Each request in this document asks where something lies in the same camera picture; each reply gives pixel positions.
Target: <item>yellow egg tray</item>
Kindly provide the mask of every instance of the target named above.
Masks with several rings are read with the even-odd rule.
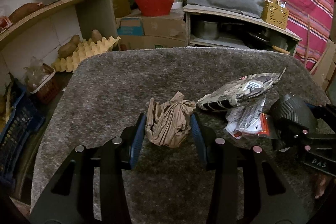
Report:
[[[89,39],[89,41],[84,39],[83,42],[78,44],[78,47],[72,53],[72,56],[69,56],[66,59],[57,58],[51,66],[58,72],[75,71],[81,61],[91,56],[107,52],[110,47],[114,47],[118,43],[119,39],[120,37],[117,39],[114,39],[112,36],[109,37],[109,39],[103,37],[97,44],[95,44],[92,39]]]

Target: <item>gray rug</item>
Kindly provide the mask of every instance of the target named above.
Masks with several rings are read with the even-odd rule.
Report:
[[[39,148],[31,193],[32,206],[57,168],[78,144],[100,146],[133,125],[140,112],[147,112],[150,98],[163,103],[181,91],[195,100],[241,76],[282,72],[279,83],[267,93],[266,109],[289,92],[312,104],[328,98],[303,65],[284,54],[270,51],[225,48],[171,48],[109,52],[84,60],[75,71],[59,102]],[[204,125],[217,136],[223,134],[224,114],[199,112]],[[325,126],[320,133],[329,133]],[[310,213],[314,204],[313,170],[295,161],[295,149],[272,151],[268,139],[241,140],[237,146],[260,145],[274,158],[295,193]],[[145,139],[138,165],[123,171],[125,193],[133,223],[205,223],[214,172],[201,168],[193,139],[181,147],[157,147]],[[95,177],[95,200],[98,200]],[[242,216],[242,189],[240,189]],[[99,218],[99,207],[95,204]]]

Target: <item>red basket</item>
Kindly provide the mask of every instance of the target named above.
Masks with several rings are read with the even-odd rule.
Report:
[[[59,93],[59,87],[54,77],[55,70],[45,63],[43,63],[43,66],[44,70],[50,72],[50,76],[35,91],[31,93],[36,94],[36,97],[39,99],[39,101],[46,105]]]
[[[135,0],[144,16],[168,15],[174,0]]]

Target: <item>curved wooden shelf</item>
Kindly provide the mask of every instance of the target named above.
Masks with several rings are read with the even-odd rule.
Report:
[[[31,26],[35,25],[38,21],[49,17],[64,8],[67,8],[71,5],[76,5],[83,1],[85,0],[59,0],[26,16],[16,24],[10,26],[0,35],[0,50],[2,50],[16,36],[21,34],[26,29],[30,28]]]

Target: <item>stainless steel pot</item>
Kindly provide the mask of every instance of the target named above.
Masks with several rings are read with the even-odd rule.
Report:
[[[204,40],[217,40],[219,38],[219,22],[198,20],[193,27],[193,35]]]

